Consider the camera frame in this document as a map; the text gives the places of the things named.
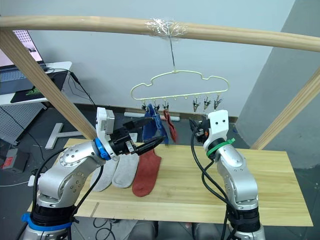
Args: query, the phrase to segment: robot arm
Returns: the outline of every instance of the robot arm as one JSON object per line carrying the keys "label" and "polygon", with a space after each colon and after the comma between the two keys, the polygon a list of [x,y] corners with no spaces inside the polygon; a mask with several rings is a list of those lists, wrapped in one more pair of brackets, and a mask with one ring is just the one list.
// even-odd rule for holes
{"label": "robot arm", "polygon": [[236,226],[233,239],[265,240],[259,220],[257,183],[247,168],[246,158],[231,145],[234,140],[227,140],[228,112],[211,112],[200,124],[191,120],[190,126],[223,178],[227,200],[233,206],[227,207],[230,231]]}
{"label": "robot arm", "polygon": [[139,118],[113,131],[115,116],[111,110],[98,107],[96,116],[98,137],[65,149],[57,163],[39,178],[36,205],[31,215],[22,217],[28,223],[24,240],[65,239],[87,177],[106,161],[117,161],[120,154],[142,155],[163,141],[163,137],[155,137],[136,146],[129,135],[129,130],[152,118]]}

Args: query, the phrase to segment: white sock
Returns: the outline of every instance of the white sock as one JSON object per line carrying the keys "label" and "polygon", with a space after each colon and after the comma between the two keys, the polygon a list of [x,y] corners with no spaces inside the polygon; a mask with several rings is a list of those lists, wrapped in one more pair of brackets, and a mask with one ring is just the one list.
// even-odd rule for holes
{"label": "white sock", "polygon": [[[114,176],[114,173],[116,171],[118,162],[119,161],[114,161],[112,159],[106,161],[106,163],[103,165],[102,175],[92,191],[101,192],[109,187],[112,182],[112,177]],[[90,181],[90,186],[92,186],[92,184],[94,184],[95,180],[97,179],[100,173],[100,169],[101,167],[98,167],[96,170],[94,170]]]}
{"label": "white sock", "polygon": [[138,154],[120,155],[119,164],[112,178],[112,184],[118,188],[128,188],[136,175],[139,162]]}

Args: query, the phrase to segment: clothespin clip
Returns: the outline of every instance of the clothespin clip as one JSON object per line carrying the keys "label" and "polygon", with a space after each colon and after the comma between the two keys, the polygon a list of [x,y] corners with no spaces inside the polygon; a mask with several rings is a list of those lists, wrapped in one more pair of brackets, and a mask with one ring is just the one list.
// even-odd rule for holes
{"label": "clothespin clip", "polygon": [[169,110],[169,103],[167,102],[167,100],[164,100],[164,105],[162,104],[163,109],[168,111]]}
{"label": "clothespin clip", "polygon": [[157,114],[160,109],[160,105],[156,104],[156,100],[153,100],[153,102],[154,102],[153,109],[154,109],[155,113]]}
{"label": "clothespin clip", "polygon": [[200,102],[198,103],[198,97],[195,97],[195,100],[193,100],[193,112],[197,111],[197,108],[200,106]]}
{"label": "clothespin clip", "polygon": [[206,110],[207,107],[211,104],[211,100],[208,101],[208,97],[204,100],[203,110]]}
{"label": "clothespin clip", "polygon": [[213,103],[213,109],[216,110],[221,102],[222,99],[220,98],[220,95],[216,96],[216,100],[214,100]]}
{"label": "clothespin clip", "polygon": [[142,103],[143,103],[143,104],[142,104],[142,106],[141,106],[141,109],[142,109],[142,110],[145,110],[145,111],[147,112],[149,109],[148,109],[148,106],[146,105],[146,101],[143,101]]}

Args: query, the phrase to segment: wooden tabletop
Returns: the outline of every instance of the wooden tabletop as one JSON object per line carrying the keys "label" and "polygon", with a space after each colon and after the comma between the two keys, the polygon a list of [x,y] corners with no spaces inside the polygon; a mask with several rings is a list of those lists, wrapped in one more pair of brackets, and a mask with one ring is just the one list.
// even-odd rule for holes
{"label": "wooden tabletop", "polygon": [[[69,139],[66,147],[85,139]],[[195,147],[203,166],[209,163],[202,147]],[[247,159],[258,184],[259,213],[263,225],[313,226],[304,197],[285,151],[238,149]],[[131,187],[110,185],[102,192],[91,192],[77,216],[158,220],[177,222],[223,223],[226,205],[202,184],[190,146],[159,145],[155,153],[162,157],[153,191],[137,197]],[[209,174],[223,186],[213,165]],[[79,199],[89,189],[88,177]]]}

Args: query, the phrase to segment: mouse pad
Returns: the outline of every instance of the mouse pad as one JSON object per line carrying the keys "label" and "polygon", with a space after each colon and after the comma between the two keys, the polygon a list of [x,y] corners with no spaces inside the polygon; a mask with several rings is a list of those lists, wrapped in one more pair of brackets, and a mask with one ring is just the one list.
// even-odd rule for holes
{"label": "mouse pad", "polygon": [[[66,80],[67,74],[68,71],[59,71],[48,73],[47,75],[61,91]],[[17,91],[11,99],[10,103],[23,102],[33,99],[41,99],[44,97],[45,96],[43,96],[42,93],[34,86],[32,89],[29,90]]]}

